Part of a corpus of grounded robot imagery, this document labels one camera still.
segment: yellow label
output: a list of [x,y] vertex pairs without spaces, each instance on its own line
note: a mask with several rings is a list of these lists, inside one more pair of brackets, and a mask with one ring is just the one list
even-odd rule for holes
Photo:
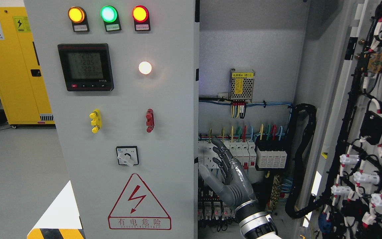
[[253,78],[253,72],[233,72],[232,78]]
[[31,32],[28,17],[13,17],[17,32]]
[[243,93],[243,85],[244,85],[244,79],[238,78],[235,79],[235,94],[242,94]]

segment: red wire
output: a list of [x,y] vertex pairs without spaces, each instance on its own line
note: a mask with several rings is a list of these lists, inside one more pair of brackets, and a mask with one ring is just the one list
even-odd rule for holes
[[272,130],[272,140],[275,141],[275,135],[276,135],[276,124],[273,125]]
[[247,130],[247,126],[244,126],[244,132],[243,132],[243,142],[245,142],[245,132],[246,132],[246,130]]

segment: cabinet door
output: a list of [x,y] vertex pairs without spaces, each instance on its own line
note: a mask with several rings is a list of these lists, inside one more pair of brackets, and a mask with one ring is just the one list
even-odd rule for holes
[[17,12],[12,9],[17,8],[0,8],[4,36],[0,40],[0,97],[9,124],[32,124],[40,117],[14,25],[13,13]]
[[[26,69],[35,95],[38,111],[40,114],[51,114],[44,77],[42,76],[41,67],[39,66],[38,56],[36,55],[33,43],[33,35],[24,8],[20,8],[19,12],[16,11],[16,15],[13,16],[13,23],[17,27],[17,37],[25,59]],[[36,71],[39,71],[41,76],[36,76]]]

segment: red indicator light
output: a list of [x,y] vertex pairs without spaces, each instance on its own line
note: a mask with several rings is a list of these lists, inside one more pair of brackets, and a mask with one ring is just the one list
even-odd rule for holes
[[132,17],[139,23],[147,21],[149,15],[148,9],[142,5],[138,5],[132,10]]

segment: black and yellow striped tape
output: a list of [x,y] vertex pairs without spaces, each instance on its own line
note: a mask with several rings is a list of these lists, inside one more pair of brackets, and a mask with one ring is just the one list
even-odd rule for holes
[[35,228],[27,239],[85,239],[85,234],[83,229]]

